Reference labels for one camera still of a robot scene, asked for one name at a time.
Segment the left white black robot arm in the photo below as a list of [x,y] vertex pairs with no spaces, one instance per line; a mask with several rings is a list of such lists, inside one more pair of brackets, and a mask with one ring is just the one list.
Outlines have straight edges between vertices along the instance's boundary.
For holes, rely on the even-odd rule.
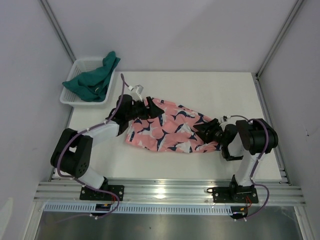
[[116,108],[97,125],[82,131],[71,128],[63,130],[50,158],[50,164],[63,178],[71,177],[91,189],[97,200],[108,196],[108,180],[90,167],[91,153],[96,145],[124,133],[133,120],[155,119],[164,111],[153,102],[151,97],[133,100],[128,94],[119,96]]

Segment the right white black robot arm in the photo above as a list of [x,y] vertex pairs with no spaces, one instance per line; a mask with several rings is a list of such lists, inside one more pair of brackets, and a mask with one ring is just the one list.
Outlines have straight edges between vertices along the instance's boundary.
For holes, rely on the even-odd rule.
[[228,187],[229,198],[239,202],[247,193],[252,193],[259,162],[278,146],[276,131],[262,118],[237,120],[235,123],[230,123],[227,117],[222,122],[215,118],[193,127],[204,143],[218,143],[226,161],[240,161]]

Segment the pink shark print shorts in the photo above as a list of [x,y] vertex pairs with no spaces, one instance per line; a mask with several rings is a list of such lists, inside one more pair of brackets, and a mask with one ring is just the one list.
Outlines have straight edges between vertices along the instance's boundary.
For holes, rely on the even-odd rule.
[[164,111],[153,119],[136,119],[127,131],[125,143],[152,152],[210,153],[220,149],[216,141],[205,143],[194,125],[212,119],[181,104],[159,98],[152,101]]

